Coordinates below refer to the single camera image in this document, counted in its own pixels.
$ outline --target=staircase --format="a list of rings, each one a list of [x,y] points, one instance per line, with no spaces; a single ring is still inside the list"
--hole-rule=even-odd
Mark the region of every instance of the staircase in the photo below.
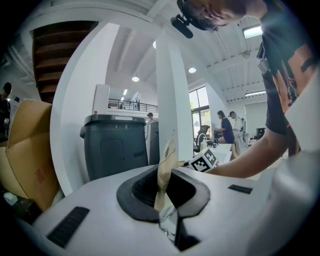
[[[94,21],[68,21],[34,30],[33,69],[36,87],[43,102],[53,102],[70,57],[97,24]]]

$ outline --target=cardboard box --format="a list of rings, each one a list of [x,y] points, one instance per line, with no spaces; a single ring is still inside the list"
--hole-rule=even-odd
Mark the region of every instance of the cardboard box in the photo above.
[[[9,134],[0,147],[0,181],[9,192],[48,209],[59,190],[50,148],[50,103],[21,102]]]

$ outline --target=white pillar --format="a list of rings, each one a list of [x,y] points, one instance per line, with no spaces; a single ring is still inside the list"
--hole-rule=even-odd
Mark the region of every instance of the white pillar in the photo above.
[[[89,181],[80,129],[104,84],[119,26],[100,22],[81,42],[59,80],[52,104],[50,144],[56,176],[67,196]]]
[[[192,118],[186,71],[179,45],[164,29],[156,40],[159,146],[175,132],[178,160],[193,158]]]

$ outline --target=paper bag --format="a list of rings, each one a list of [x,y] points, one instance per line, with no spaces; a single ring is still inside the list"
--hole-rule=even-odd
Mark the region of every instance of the paper bag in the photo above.
[[[174,138],[170,138],[164,147],[158,166],[158,192],[155,197],[154,208],[161,212],[166,204],[166,191],[170,181],[171,170],[178,167],[178,158]]]

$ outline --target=black t-shirt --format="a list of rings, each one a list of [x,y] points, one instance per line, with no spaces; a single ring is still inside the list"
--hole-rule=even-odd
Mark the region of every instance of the black t-shirt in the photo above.
[[[268,108],[266,127],[287,135],[289,155],[294,155],[300,146],[284,114],[311,80],[318,55],[304,27],[286,6],[278,0],[264,2],[267,13],[260,21],[270,68],[263,75]]]
[[[223,138],[226,143],[233,144],[235,142],[235,136],[232,131],[232,126],[228,118],[222,118],[221,127],[225,130],[222,131]]]
[[[0,99],[0,133],[4,134],[6,129],[5,129],[5,119],[10,118],[10,103],[9,101],[5,100],[2,101]]]

